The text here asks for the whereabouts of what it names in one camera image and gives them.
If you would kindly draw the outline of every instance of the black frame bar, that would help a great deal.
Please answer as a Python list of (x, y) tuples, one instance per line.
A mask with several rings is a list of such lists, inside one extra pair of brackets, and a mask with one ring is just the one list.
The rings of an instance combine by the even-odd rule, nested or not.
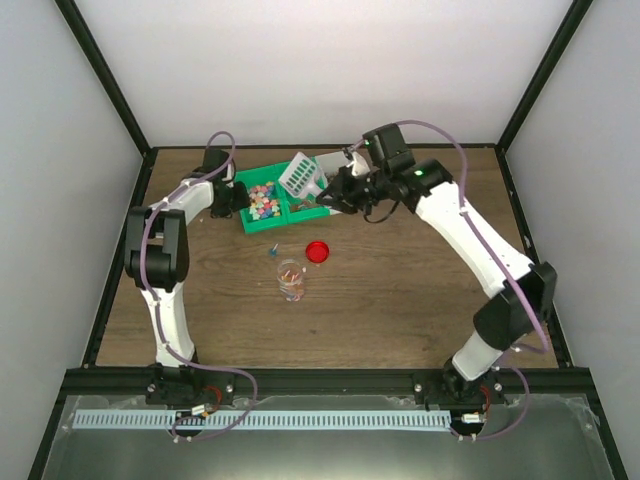
[[(553, 69), (561, 58), (573, 34), (584, 18), (592, 0), (574, 0), (562, 24), (556, 32), (547, 52), (538, 66), (518, 107), (514, 111), (504, 133), (497, 145), (467, 144), (467, 148), (493, 148), (509, 193), (516, 223), (525, 247), (525, 252), (534, 261), (538, 255), (527, 226), (522, 206), (515, 190), (505, 156), (527, 115), (540, 95)], [(67, 21), (78, 44), (85, 53), (98, 79), (118, 112), (129, 135), (143, 156), (138, 179), (130, 201), (131, 206), (141, 205), (151, 177), (153, 165), (160, 148), (202, 148), (200, 146), (167, 146), (151, 148), (138, 122), (131, 111), (118, 83), (104, 59), (98, 45), (84, 21), (74, 0), (56, 0), (56, 4)], [(242, 148), (284, 148), (296, 145), (247, 146)], [(315, 145), (314, 147), (339, 148), (343, 145)], [(413, 148), (446, 148), (448, 144), (415, 144)], [(82, 368), (68, 370), (60, 393), (53, 407), (52, 415), (45, 430), (40, 448), (33, 463), (29, 479), (41, 478), (46, 466), (55, 432), (58, 427), (66, 398), (70, 395), (146, 395), (147, 387), (153, 381), (154, 367), (97, 367), (95, 361), (115, 299), (116, 291), (123, 269), (124, 226), (118, 240), (113, 262), (109, 270), (105, 289), (99, 304), (91, 336), (83, 357)], [(573, 366), (560, 323), (555, 312), (548, 323), (551, 343), (559, 369), (526, 369), (527, 377), (533, 393), (548, 394), (584, 394), (592, 411), (598, 415), (598, 427), (605, 446), (609, 463), (616, 479), (627, 479), (609, 424), (600, 404), (598, 393), (588, 369)], [(254, 369), (250, 372), (256, 377), (260, 386), (260, 395), (322, 395), (322, 394), (376, 394), (376, 395), (414, 395), (414, 384), (428, 381), (441, 370), (437, 369), (371, 369), (371, 370), (305, 370), (305, 369)], [(522, 393), (519, 378), (509, 372), (498, 373), (504, 393)], [(235, 394), (248, 395), (251, 386), (244, 377), (235, 379)]]

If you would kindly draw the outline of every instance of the red jar lid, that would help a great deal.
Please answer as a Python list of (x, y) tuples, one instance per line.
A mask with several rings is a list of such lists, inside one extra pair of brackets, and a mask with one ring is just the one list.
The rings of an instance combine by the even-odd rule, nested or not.
[(307, 245), (307, 258), (313, 263), (322, 263), (329, 257), (329, 245), (321, 241)]

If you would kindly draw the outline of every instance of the white panel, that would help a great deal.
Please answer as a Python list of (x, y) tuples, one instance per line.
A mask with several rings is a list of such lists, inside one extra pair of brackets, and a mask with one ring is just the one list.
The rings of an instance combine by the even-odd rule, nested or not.
[(351, 142), (405, 118), (497, 141), (570, 3), (78, 1), (154, 145), (220, 128), (242, 144)]
[(140, 157), (53, 1), (0, 13), (0, 478), (80, 364)]
[(640, 478), (639, 24), (638, 2), (594, 2), (509, 152), (629, 478)]

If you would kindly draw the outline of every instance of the green tray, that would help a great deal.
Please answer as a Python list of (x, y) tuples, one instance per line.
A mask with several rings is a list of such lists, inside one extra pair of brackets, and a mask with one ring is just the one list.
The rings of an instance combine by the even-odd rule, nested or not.
[[(278, 182), (280, 175), (284, 173), (289, 166), (289, 162), (277, 163), (268, 167), (254, 168), (236, 173), (236, 180), (243, 182), (247, 187), (247, 191), (256, 185), (264, 185), (267, 182), (273, 182), (276, 186), (275, 198), (280, 201), (280, 216), (271, 217), (260, 220), (254, 220), (249, 214), (249, 209), (240, 210), (240, 218), (245, 233), (256, 233), (270, 228), (283, 227), (292, 223), (306, 222), (314, 218), (326, 217), (331, 215), (331, 211), (326, 207), (309, 208), (299, 212), (292, 212), (291, 206), (301, 202), (300, 199), (289, 195)], [(320, 180), (320, 186), (326, 188), (323, 180)], [(308, 200), (313, 200), (314, 196), (309, 195)]]

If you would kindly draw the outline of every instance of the purple cable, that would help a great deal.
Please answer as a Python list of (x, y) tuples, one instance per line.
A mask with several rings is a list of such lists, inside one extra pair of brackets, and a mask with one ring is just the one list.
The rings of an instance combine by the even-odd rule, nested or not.
[[(508, 427), (505, 427), (496, 433), (491, 433), (489, 435), (485, 435), (482, 437), (476, 437), (476, 441), (493, 440), (511, 432), (513, 429), (515, 429), (518, 425), (522, 423), (522, 420), (524, 420), (524, 417), (527, 415), (527, 411), (529, 410), (529, 406), (531, 405), (531, 391), (529, 390), (529, 383), (527, 382), (527, 379), (525, 378), (524, 374), (520, 371), (520, 369), (516, 367), (509, 367), (509, 368), (513, 370), (513, 372), (516, 375), (518, 375), (518, 377), (520, 377), (520, 380), (522, 380), (522, 386), (524, 387), (524, 405), (522, 406), (522, 411), (520, 412), (520, 415), (518, 415), (518, 418), (516, 418), (516, 420)], [(452, 435), (458, 438), (462, 437), (462, 435), (456, 432), (453, 428), (450, 428), (449, 430)]]
[(421, 120), (401, 120), (400, 122), (396, 122), (396, 124), (397, 125), (419, 125), (422, 127), (426, 127), (430, 130), (433, 130), (434, 132), (439, 133), (444, 138), (449, 140), (449, 142), (451, 142), (451, 144), (458, 151), (458, 153), (460, 154), (460, 159), (462, 160), (462, 171), (460, 172), (460, 180), (458, 181), (458, 204), (460, 206), (460, 215), (462, 216), (462, 218), (465, 219), (465, 221), (467, 222), (467, 225), (469, 225), (469, 228), (471, 229), (473, 234), (476, 236), (480, 244), (487, 251), (487, 253), (492, 258), (492, 260), (496, 263), (496, 265), (498, 266), (502, 274), (507, 279), (507, 282), (509, 282), (509, 285), (511, 286), (511, 288), (513, 288), (513, 291), (518, 297), (518, 300), (520, 300), (520, 303), (522, 304), (524, 311), (527, 313), (527, 316), (529, 317), (529, 320), (531, 321), (533, 328), (535, 329), (536, 333), (540, 337), (540, 341), (542, 342), (544, 352), (548, 352), (549, 343), (547, 342), (547, 337), (545, 336), (544, 331), (542, 330), (542, 325), (540, 325), (540, 322), (538, 321), (538, 318), (536, 317), (536, 314), (533, 311), (533, 308), (531, 307), (529, 300), (527, 300), (527, 297), (522, 291), (522, 289), (520, 288), (520, 285), (518, 285), (518, 282), (516, 282), (513, 276), (509, 273), (509, 270), (507, 270), (507, 267), (505, 267), (505, 265), (502, 263), (502, 261), (496, 254), (496, 252), (491, 248), (491, 246), (484, 239), (484, 237), (482, 236), (478, 228), (475, 226), (475, 224), (473, 223), (473, 220), (471, 220), (471, 217), (469, 217), (469, 213), (464, 209), (464, 206), (465, 206), (464, 193), (467, 187), (467, 171), (469, 169), (469, 159), (467, 158), (467, 154), (465, 153), (464, 148), (462, 148), (462, 146), (458, 142), (456, 142), (456, 140), (448, 132), (441, 129), (440, 127), (432, 125), (431, 123), (423, 122)]
[[(204, 175), (203, 177), (191, 182), (191, 186), (192, 185), (197, 185), (197, 184), (202, 183), (202, 182), (206, 182), (210, 178), (215, 177), (220, 172), (222, 172), (224, 169), (226, 169), (229, 166), (229, 164), (231, 163), (231, 161), (233, 160), (233, 156), (235, 155), (235, 152), (236, 152), (236, 141), (233, 138), (233, 135), (231, 135), (229, 132), (220, 131), (220, 132), (214, 133), (211, 136), (211, 138), (209, 139), (209, 141), (207, 142), (207, 146), (206, 146), (205, 150), (207, 148), (209, 148), (211, 146), (211, 143), (220, 135), (226, 135), (231, 140), (231, 153), (229, 154), (229, 158), (220, 167), (216, 168), (213, 172), (208, 173), (208, 174)], [(147, 246), (149, 245), (149, 236), (151, 234), (151, 227), (153, 226), (153, 222), (155, 221), (155, 219), (158, 216), (158, 214), (160, 213), (160, 211), (164, 207), (166, 207), (169, 203), (171, 203), (172, 201), (174, 201), (177, 198), (179, 198), (188, 189), (189, 189), (189, 185), (185, 185), (185, 184), (180, 185), (173, 192), (171, 192), (169, 195), (167, 195), (166, 198), (164, 198), (161, 202), (159, 202), (158, 205), (156, 205), (156, 207), (151, 211), (151, 215), (149, 215), (149, 219), (147, 220), (147, 223), (146, 223), (146, 225), (144, 227), (144, 232), (142, 234), (142, 245), (140, 246), (140, 280), (142, 281), (142, 285), (144, 285), (144, 288), (151, 294), (151, 298), (153, 298), (153, 301), (155, 303), (155, 307), (154, 308), (155, 308), (155, 314), (156, 314), (156, 329), (158, 330), (158, 337), (160, 338), (160, 341), (162, 342), (162, 344), (166, 348), (167, 352), (169, 352), (169, 354), (173, 358), (175, 358), (176, 360), (178, 360), (179, 362), (181, 362), (181, 363), (183, 363), (185, 365), (188, 365), (189, 367), (197, 368), (197, 369), (200, 369), (200, 370), (207, 370), (207, 371), (210, 371), (210, 372), (233, 373), (235, 375), (242, 375), (243, 377), (248, 378), (249, 381), (251, 382), (251, 385), (253, 386), (253, 399), (252, 399), (251, 404), (247, 408), (247, 410), (245, 410), (244, 413), (242, 415), (240, 415), (233, 423), (231, 423), (229, 426), (223, 428), (222, 430), (218, 430), (215, 433), (212, 433), (212, 434), (209, 434), (209, 435), (199, 435), (199, 436), (195, 437), (196, 440), (205, 440), (205, 439), (208, 439), (208, 438), (217, 437), (217, 436), (220, 436), (220, 435), (222, 435), (224, 433), (227, 433), (229, 430), (233, 429), (236, 425), (239, 425), (240, 423), (242, 423), (244, 421), (244, 419), (247, 417), (247, 415), (249, 415), (251, 410), (253, 410), (253, 408), (255, 407), (255, 405), (256, 405), (256, 403), (258, 401), (258, 383), (256, 382), (256, 379), (253, 377), (253, 375), (251, 375), (249, 372), (245, 372), (244, 370), (240, 370), (239, 368), (213, 367), (213, 366), (208, 366), (208, 365), (200, 365), (199, 363), (194, 363), (191, 360), (188, 360), (188, 359), (182, 357), (175, 350), (173, 350), (171, 348), (171, 346), (168, 344), (167, 337), (165, 336), (164, 330), (162, 329), (162, 321), (160, 320), (160, 304), (158, 303), (159, 297), (158, 297), (158, 294), (156, 293), (156, 291), (153, 289), (153, 287), (149, 283), (149, 280), (147, 278), (147, 265), (146, 265), (146, 263), (147, 263)], [(176, 436), (176, 426), (178, 425), (178, 423), (179, 423), (179, 421), (174, 423), (174, 425), (171, 427), (171, 432), (174, 434), (175, 438), (179, 438), (179, 437)]]

